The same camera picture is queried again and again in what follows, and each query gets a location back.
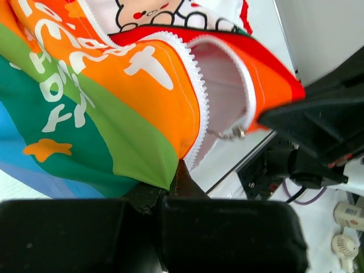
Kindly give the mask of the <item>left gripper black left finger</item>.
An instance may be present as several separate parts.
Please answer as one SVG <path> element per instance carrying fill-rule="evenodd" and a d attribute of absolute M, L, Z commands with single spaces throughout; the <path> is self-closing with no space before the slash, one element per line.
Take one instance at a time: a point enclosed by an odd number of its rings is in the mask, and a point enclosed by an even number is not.
<path fill-rule="evenodd" d="M 168 193 L 167 190 L 145 183 L 139 183 L 121 197 L 125 203 L 122 214 L 140 213 L 153 215 L 159 203 L 159 199 Z"/>

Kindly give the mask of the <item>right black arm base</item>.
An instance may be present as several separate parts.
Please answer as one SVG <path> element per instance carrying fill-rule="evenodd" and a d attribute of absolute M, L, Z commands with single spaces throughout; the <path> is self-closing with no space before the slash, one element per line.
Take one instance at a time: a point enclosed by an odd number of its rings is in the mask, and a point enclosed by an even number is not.
<path fill-rule="evenodd" d="M 267 200 L 291 180 L 300 189 L 347 184 L 344 167 L 327 167 L 298 145 L 270 134 L 235 169 L 249 200 Z"/>

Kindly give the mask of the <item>rainbow white red kids jacket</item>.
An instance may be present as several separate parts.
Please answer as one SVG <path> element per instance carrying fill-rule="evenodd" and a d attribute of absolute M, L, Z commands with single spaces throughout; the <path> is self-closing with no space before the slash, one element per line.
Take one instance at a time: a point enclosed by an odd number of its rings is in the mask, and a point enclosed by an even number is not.
<path fill-rule="evenodd" d="M 1 170 L 52 198 L 168 189 L 305 97 L 245 1 L 2 1 Z"/>

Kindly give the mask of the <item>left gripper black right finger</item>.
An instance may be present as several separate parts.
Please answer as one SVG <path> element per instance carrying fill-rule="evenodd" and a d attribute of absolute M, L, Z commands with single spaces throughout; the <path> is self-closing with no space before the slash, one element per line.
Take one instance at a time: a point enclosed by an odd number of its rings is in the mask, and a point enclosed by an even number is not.
<path fill-rule="evenodd" d="M 210 200 L 210 197 L 192 179 L 185 161 L 179 160 L 169 189 L 170 200 Z"/>

